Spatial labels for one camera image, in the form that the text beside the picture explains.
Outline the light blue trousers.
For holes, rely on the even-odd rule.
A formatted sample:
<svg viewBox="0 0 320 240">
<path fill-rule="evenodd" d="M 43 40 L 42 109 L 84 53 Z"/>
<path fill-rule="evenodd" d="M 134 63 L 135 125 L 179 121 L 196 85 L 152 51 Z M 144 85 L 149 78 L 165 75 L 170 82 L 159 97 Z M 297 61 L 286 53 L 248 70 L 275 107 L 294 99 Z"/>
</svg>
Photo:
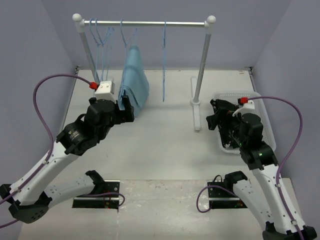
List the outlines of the light blue trousers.
<svg viewBox="0 0 320 240">
<path fill-rule="evenodd" d="M 127 95 L 137 118 L 144 107 L 150 92 L 150 85 L 144 72 L 144 65 L 137 45 L 130 46 L 125 59 L 121 84 L 118 92 L 120 110 L 125 109 L 122 96 Z"/>
</svg>

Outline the blue wire hanger with trousers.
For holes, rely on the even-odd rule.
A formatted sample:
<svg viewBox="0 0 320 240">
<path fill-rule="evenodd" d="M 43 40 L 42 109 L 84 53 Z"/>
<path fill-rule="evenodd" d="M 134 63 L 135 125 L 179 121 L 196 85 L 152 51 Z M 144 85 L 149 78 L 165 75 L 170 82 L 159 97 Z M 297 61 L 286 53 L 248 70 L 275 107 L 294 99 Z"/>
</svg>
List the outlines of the blue wire hanger with trousers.
<svg viewBox="0 0 320 240">
<path fill-rule="evenodd" d="M 120 34 L 121 34 L 122 41 L 123 41 L 123 44 L 124 44 L 124 50 L 126 51 L 128 45 L 129 45 L 131 42 L 133 42 L 133 43 L 136 42 L 137 33 L 138 33 L 138 28 L 136 27 L 136 28 L 134 29 L 133 33 L 131 34 L 131 36 L 130 36 L 128 39 L 125 38 L 125 35 L 124 35 L 124 32 L 123 32 L 123 28 L 124 28 L 124 20 L 121 19 L 121 20 L 120 20 Z"/>
</svg>

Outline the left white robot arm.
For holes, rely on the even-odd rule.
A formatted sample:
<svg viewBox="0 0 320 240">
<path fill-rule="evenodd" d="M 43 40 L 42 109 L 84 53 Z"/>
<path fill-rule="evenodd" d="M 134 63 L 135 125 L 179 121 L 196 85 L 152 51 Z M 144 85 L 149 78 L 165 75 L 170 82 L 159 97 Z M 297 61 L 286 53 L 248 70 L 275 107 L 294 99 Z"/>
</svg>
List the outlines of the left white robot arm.
<svg viewBox="0 0 320 240">
<path fill-rule="evenodd" d="M 31 224 L 43 217 L 49 209 L 74 197 L 98 198 L 114 195 L 105 192 L 105 181 L 95 171 L 62 185 L 50 183 L 68 165 L 87 150 L 104 140 L 115 125 L 132 123 L 134 107 L 127 95 L 121 98 L 124 109 L 111 100 L 89 99 L 86 113 L 67 124 L 52 143 L 48 153 L 21 180 L 0 187 L 1 202 L 10 204 L 8 210 L 13 222 Z"/>
</svg>

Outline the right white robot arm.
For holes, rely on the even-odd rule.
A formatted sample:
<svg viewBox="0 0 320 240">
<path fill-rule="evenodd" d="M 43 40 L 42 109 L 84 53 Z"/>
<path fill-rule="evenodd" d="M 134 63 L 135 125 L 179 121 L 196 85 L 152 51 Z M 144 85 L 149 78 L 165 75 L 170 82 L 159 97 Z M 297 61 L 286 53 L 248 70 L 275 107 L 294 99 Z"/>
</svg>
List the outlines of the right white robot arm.
<svg viewBox="0 0 320 240">
<path fill-rule="evenodd" d="M 240 156 L 259 183 L 264 197 L 251 189 L 241 172 L 225 175 L 222 190 L 238 197 L 254 215 L 265 240 L 314 240 L 317 232 L 296 211 L 281 176 L 282 162 L 263 141 L 261 118 L 254 114 L 253 98 L 241 97 L 236 104 L 212 99 L 213 114 L 206 117 L 209 130 L 218 129 L 222 142 L 239 147 Z"/>
</svg>

